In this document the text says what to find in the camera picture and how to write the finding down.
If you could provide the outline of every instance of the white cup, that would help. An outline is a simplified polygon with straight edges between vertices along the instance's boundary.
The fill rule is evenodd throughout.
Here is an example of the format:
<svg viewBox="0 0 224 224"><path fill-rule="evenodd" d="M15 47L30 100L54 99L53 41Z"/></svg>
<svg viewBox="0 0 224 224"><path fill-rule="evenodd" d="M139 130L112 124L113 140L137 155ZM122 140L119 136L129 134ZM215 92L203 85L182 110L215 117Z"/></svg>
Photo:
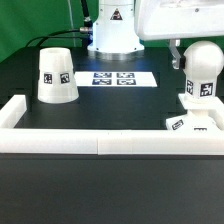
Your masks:
<svg viewBox="0 0 224 224"><path fill-rule="evenodd" d="M69 49L52 47L40 50L39 69L40 101L59 104L74 101L79 97Z"/></svg>

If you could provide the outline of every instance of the white panel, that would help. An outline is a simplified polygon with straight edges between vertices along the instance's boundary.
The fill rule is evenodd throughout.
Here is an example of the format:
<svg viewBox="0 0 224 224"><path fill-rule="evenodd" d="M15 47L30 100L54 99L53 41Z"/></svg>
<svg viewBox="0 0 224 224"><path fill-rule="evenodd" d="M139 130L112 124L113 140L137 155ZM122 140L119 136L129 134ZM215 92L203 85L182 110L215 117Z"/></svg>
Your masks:
<svg viewBox="0 0 224 224"><path fill-rule="evenodd" d="M88 131L0 129L1 153L97 154L97 135Z"/></svg>
<svg viewBox="0 0 224 224"><path fill-rule="evenodd" d="M137 0L135 31L142 40L221 36L223 11L220 0Z"/></svg>
<svg viewBox="0 0 224 224"><path fill-rule="evenodd" d="M26 110L25 96L13 96L0 110L0 128L14 128Z"/></svg>
<svg viewBox="0 0 224 224"><path fill-rule="evenodd" d="M98 137L99 155L131 155L132 131L108 131Z"/></svg>
<svg viewBox="0 0 224 224"><path fill-rule="evenodd" d="M139 131L132 147L136 155L224 155L224 132Z"/></svg>

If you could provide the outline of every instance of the green wall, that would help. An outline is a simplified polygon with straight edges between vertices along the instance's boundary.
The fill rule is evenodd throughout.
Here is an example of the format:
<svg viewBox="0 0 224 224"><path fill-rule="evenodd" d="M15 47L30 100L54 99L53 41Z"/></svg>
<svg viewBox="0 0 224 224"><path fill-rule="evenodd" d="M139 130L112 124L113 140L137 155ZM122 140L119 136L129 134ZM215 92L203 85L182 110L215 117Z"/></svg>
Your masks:
<svg viewBox="0 0 224 224"><path fill-rule="evenodd" d="M80 0L72 3L74 27L83 25ZM87 0L91 18L98 15L98 0ZM70 29L68 0L0 0L0 61L22 48L35 37ZM207 38L224 46L224 38ZM182 46L189 46L195 39L184 40ZM74 46L72 40L50 40L47 45ZM166 46L165 41L150 41L146 47Z"/></svg>

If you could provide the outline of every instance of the black tabletop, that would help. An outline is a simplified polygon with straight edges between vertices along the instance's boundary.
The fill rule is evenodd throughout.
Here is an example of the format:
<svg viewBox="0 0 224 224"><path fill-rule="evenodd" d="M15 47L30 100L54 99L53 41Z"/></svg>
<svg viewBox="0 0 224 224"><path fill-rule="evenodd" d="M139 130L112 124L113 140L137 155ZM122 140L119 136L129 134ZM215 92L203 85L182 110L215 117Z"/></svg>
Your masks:
<svg viewBox="0 0 224 224"><path fill-rule="evenodd" d="M49 106L36 99L39 49L24 48L0 64L0 104L14 94L32 99L16 128L154 130L184 113L177 94L185 75L172 69L167 49L125 63L90 59L83 49L72 55L75 71L152 71L158 88L80 87L79 102ZM1 224L221 224L223 189L223 157L0 155Z"/></svg>

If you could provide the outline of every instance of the black cable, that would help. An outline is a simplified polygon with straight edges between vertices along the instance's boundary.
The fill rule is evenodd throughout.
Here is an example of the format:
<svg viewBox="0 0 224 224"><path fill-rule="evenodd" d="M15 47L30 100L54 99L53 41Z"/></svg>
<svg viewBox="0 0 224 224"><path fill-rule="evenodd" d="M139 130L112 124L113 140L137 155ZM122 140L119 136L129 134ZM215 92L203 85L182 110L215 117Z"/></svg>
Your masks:
<svg viewBox="0 0 224 224"><path fill-rule="evenodd" d="M43 39L43 40L47 40L47 39L73 39L73 38L77 38L77 39L85 39L84 37L55 37L55 36L41 36L41 37L35 37L32 40L30 40L25 47L29 47L29 45L38 39Z"/></svg>
<svg viewBox="0 0 224 224"><path fill-rule="evenodd" d="M84 26L85 27L92 27L93 22L90 18L89 15L89 9L86 0L81 0L81 5L82 5L82 11L83 11L83 16L84 16Z"/></svg>
<svg viewBox="0 0 224 224"><path fill-rule="evenodd" d="M86 0L81 0L81 4L84 17L89 17L89 10Z"/></svg>
<svg viewBox="0 0 224 224"><path fill-rule="evenodd" d="M57 35L65 34L65 33L75 33L75 32L79 32L79 31L80 31L79 29L62 30L62 31L57 31L57 32L51 33L48 36L57 36ZM43 38L43 40L41 40L39 43L37 43L37 46L40 47L48 39L48 36L46 36L46 38Z"/></svg>

